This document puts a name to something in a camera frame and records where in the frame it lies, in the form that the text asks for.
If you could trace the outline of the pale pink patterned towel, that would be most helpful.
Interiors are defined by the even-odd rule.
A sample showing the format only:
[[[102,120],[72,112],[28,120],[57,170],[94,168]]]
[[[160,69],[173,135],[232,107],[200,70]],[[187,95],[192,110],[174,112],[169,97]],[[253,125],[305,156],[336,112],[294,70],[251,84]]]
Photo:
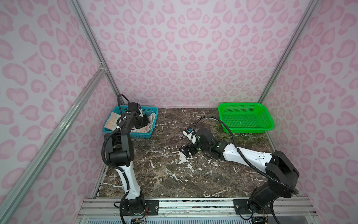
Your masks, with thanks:
[[[117,127],[117,120],[120,118],[120,115],[112,112],[108,120],[106,121],[104,128],[114,131]],[[143,124],[139,128],[133,128],[132,133],[150,133],[153,128],[153,123],[156,118],[156,113],[151,113],[150,115],[143,115]]]

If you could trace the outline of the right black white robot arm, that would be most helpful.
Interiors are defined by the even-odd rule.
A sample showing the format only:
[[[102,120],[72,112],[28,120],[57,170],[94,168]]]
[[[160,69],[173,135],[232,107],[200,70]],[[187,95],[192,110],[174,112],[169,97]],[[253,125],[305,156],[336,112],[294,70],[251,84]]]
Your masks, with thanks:
[[[180,148],[180,152],[186,157],[202,152],[211,159],[246,165],[266,177],[267,181],[253,190],[244,206],[253,213],[261,212],[271,201],[280,197],[291,198],[293,195],[299,195],[296,189],[299,172],[281,151],[263,153],[237,147],[225,141],[202,140],[195,144],[188,143]]]

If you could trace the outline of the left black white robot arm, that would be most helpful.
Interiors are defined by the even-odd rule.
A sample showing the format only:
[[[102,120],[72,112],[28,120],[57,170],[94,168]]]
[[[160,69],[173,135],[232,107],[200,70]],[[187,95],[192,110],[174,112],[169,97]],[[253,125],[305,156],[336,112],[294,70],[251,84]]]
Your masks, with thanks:
[[[122,181],[125,195],[119,208],[137,214],[145,210],[146,204],[134,173],[134,147],[130,133],[141,121],[137,112],[125,112],[118,119],[114,131],[105,136],[101,151],[104,164],[114,168]]]

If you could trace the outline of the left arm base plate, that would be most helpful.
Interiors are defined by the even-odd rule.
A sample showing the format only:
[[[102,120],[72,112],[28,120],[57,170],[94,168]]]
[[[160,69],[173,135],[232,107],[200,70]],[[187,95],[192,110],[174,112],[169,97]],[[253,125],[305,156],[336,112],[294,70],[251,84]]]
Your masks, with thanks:
[[[124,200],[120,206],[124,216],[156,216],[159,210],[159,200],[131,199]]]

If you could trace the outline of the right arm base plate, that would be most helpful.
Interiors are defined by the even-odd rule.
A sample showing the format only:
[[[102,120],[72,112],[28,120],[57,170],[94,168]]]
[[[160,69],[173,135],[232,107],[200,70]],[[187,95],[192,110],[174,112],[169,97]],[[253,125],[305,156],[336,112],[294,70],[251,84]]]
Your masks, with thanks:
[[[263,215],[263,214],[272,214],[271,207],[274,200],[254,200],[249,199],[234,199],[234,209],[237,215]]]

